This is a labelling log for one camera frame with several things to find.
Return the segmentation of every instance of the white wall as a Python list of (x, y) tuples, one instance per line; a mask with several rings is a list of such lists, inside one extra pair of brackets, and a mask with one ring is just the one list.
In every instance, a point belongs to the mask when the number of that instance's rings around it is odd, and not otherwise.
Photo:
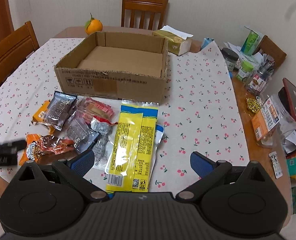
[[(296, 0), (169, 0), (164, 23), (218, 44), (242, 45), (244, 25), (268, 35), (288, 54), (270, 85), (269, 92), (277, 92), (283, 77), (296, 85), (296, 10), (287, 14), (292, 5)], [(84, 25), (90, 12), (104, 25), (120, 26), (121, 0), (9, 0), (9, 6), (14, 28), (31, 20), (41, 45), (66, 27)]]

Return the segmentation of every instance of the metal screw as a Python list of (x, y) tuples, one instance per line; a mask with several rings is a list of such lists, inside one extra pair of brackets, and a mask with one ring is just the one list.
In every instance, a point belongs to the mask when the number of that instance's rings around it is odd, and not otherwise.
[(106, 192), (101, 190), (96, 190), (90, 193), (90, 196), (95, 199), (104, 198), (106, 195), (107, 195)]
[(191, 199), (195, 196), (191, 191), (182, 191), (179, 193), (179, 197), (182, 199)]

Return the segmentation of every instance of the dining table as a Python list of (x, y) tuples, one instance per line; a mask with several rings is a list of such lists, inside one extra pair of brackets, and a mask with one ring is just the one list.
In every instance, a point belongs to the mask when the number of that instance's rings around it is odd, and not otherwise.
[[(107, 32), (132, 32), (151, 35), (150, 30), (108, 27)], [(75, 48), (87, 34), (81, 26), (58, 33), (33, 53), (0, 87), (0, 142), (25, 138), (28, 133), (47, 134), (32, 115), (45, 100), (60, 90), (55, 64)], [(190, 52), (181, 56), (169, 53), (164, 102), (159, 105), (158, 123), (164, 135), (156, 152), (149, 191), (169, 191), (173, 195), (201, 179), (190, 167), (191, 152), (198, 151), (213, 161), (226, 160), (235, 166), (258, 161), (264, 167), (288, 204), (288, 224), (292, 214), (291, 183), (280, 137), (275, 131), (273, 146), (257, 144), (251, 124), (253, 114), (246, 98), (254, 98), (237, 78), (227, 74), (227, 66), (215, 42), (200, 51), (201, 43), (192, 41)], [(95, 98), (120, 107), (120, 100)], [(276, 179), (268, 156), (276, 152), (283, 175)], [(0, 167), (0, 176), (10, 182), (20, 167)], [(105, 189), (107, 174), (92, 168), (85, 176)]]

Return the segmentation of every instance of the black lid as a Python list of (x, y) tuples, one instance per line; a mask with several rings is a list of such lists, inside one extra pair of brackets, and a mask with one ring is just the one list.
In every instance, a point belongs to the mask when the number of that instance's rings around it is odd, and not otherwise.
[(230, 58), (231, 60), (237, 61), (239, 59), (238, 54), (231, 49), (223, 48), (221, 53), (224, 57)]

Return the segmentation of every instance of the plastic jar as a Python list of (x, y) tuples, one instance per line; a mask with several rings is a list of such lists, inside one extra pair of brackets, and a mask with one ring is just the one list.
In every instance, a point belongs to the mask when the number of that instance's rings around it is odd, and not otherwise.
[(228, 71), (233, 71), (233, 69), (235, 68), (235, 64), (237, 63), (237, 60), (239, 59), (238, 54), (228, 48), (223, 48), (221, 53), (226, 61)]
[(253, 65), (251, 65), (250, 62), (244, 60), (242, 62), (241, 68), (238, 71), (237, 78), (240, 81), (245, 82), (247, 80), (247, 77), (251, 74), (252, 71), (253, 71)]

